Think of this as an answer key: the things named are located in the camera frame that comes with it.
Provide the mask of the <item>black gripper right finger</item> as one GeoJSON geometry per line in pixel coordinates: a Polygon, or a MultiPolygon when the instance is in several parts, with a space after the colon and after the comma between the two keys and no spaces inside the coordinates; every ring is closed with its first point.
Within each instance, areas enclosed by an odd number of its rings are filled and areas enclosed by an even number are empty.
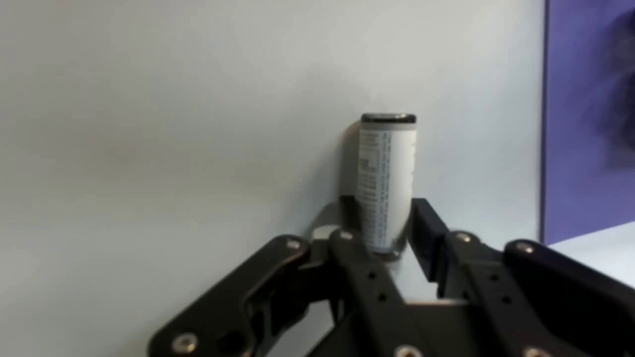
{"type": "Polygon", "coordinates": [[[408,245],[436,287],[414,310],[426,357],[635,357],[635,291],[531,241],[493,251],[410,205],[408,245]]]}

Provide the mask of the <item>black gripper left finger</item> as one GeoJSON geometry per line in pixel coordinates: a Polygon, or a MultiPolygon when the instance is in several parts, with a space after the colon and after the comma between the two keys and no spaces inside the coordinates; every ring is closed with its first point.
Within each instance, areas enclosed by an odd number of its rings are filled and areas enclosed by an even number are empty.
{"type": "Polygon", "coordinates": [[[319,302],[333,328],[307,357],[424,357],[412,308],[346,231],[271,239],[166,322],[146,357],[265,357],[319,302]]]}

